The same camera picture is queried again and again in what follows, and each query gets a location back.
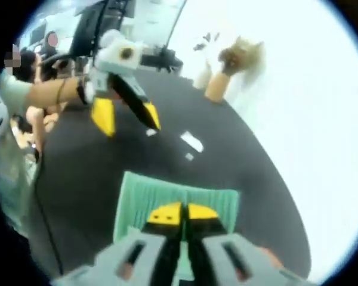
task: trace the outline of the wrist band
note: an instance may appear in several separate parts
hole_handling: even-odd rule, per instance
[[[66,79],[64,79],[64,81],[62,82],[60,88],[58,89],[57,98],[56,98],[56,100],[55,100],[56,105],[60,103],[61,91],[62,91],[62,89],[63,89],[65,83],[66,83]]]
[[[85,76],[80,78],[78,81],[78,86],[76,88],[77,90],[77,94],[79,99],[82,101],[82,103],[84,105],[87,105],[88,102],[86,101],[86,96],[85,96],[85,85],[86,85],[86,80],[85,80]]]

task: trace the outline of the teal sponge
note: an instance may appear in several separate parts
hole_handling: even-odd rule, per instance
[[[201,204],[214,209],[225,229],[233,232],[239,192],[194,188],[125,172],[118,199],[113,240],[117,241],[127,235],[129,227],[141,229],[152,210],[176,201]]]

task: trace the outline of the tan cup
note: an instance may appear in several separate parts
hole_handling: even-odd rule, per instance
[[[213,102],[221,102],[226,93],[231,77],[224,73],[217,73],[210,81],[205,91],[205,97]]]

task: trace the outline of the white shirt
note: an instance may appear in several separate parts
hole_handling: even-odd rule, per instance
[[[25,116],[31,83],[21,82],[5,70],[0,74],[0,204],[8,223],[27,237],[26,215],[36,166],[25,159],[13,135],[10,118]]]

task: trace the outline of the black table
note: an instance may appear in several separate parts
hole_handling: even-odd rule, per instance
[[[105,137],[80,104],[66,108],[49,134],[36,183],[55,236],[64,271],[92,263],[112,242],[124,171],[204,188],[242,191],[236,230],[276,253],[287,268],[306,277],[310,250],[293,199],[249,127],[227,104],[217,105],[187,79],[138,71],[136,77],[158,109],[162,131],[146,128],[126,106],[117,106],[117,133]],[[204,151],[180,135],[189,131]],[[194,156],[192,161],[185,158]],[[57,264],[38,208],[32,207],[31,244],[52,276]]]

